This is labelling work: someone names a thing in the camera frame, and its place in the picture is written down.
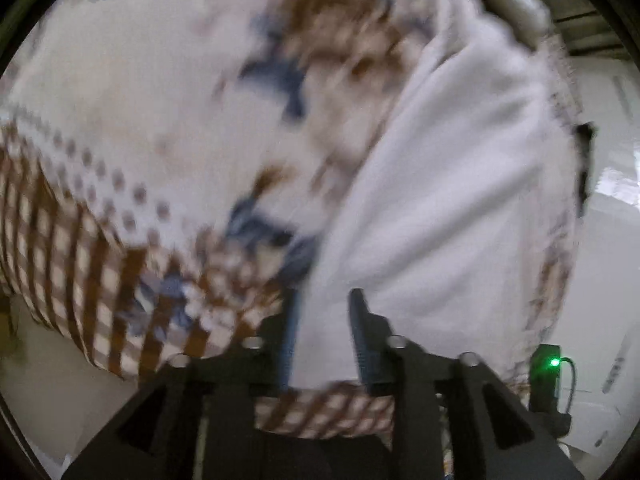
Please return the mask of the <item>black device green light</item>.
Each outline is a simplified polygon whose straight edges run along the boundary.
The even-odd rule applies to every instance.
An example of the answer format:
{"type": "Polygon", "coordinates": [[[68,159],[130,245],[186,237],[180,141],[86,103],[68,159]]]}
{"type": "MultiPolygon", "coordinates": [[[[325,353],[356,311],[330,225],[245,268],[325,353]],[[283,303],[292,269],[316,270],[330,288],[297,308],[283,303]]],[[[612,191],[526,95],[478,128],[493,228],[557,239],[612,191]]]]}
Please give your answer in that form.
{"type": "Polygon", "coordinates": [[[563,356],[556,344],[541,344],[529,361],[529,411],[536,414],[552,437],[566,437],[570,433],[577,372],[574,361],[563,356]],[[570,367],[570,393],[564,411],[559,410],[561,367],[570,367]]]}

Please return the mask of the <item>white knit garment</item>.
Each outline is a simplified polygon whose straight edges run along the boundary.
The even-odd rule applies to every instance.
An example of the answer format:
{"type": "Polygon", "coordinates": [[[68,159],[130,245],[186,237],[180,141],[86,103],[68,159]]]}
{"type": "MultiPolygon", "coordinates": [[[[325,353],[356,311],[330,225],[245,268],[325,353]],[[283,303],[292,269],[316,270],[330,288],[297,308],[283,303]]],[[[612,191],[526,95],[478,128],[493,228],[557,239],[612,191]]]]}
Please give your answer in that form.
{"type": "Polygon", "coordinates": [[[554,114],[547,55],[480,0],[439,0],[390,125],[322,242],[290,384],[358,376],[347,297],[429,352],[474,352],[518,382],[573,269],[577,155],[554,114]]]}

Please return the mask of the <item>floral bed blanket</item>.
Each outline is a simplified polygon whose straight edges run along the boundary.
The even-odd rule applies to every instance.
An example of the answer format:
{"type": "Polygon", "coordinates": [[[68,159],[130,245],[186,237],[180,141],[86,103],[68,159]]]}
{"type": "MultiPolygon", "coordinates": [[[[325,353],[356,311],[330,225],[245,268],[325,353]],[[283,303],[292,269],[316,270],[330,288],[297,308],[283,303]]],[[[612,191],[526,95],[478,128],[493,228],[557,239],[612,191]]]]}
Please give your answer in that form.
{"type": "MultiPolygon", "coordinates": [[[[574,136],[578,105],[561,38],[539,0],[480,0],[513,38],[547,55],[554,114],[574,136]]],[[[56,0],[1,81],[1,122],[66,131],[183,117],[370,113],[380,136],[438,29],[439,0],[56,0]]],[[[576,206],[579,206],[576,182],[576,206]]]]}

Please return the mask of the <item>brown checkered bed sheet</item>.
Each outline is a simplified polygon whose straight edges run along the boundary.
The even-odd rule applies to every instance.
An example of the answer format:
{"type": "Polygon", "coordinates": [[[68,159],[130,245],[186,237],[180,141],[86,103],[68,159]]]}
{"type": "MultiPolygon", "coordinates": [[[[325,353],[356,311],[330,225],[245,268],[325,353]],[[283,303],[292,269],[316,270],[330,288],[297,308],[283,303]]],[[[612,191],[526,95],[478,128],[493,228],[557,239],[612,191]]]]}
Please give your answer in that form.
{"type": "Polygon", "coordinates": [[[1,123],[1,286],[93,365],[151,378],[278,313],[384,122],[281,113],[1,123]]]}

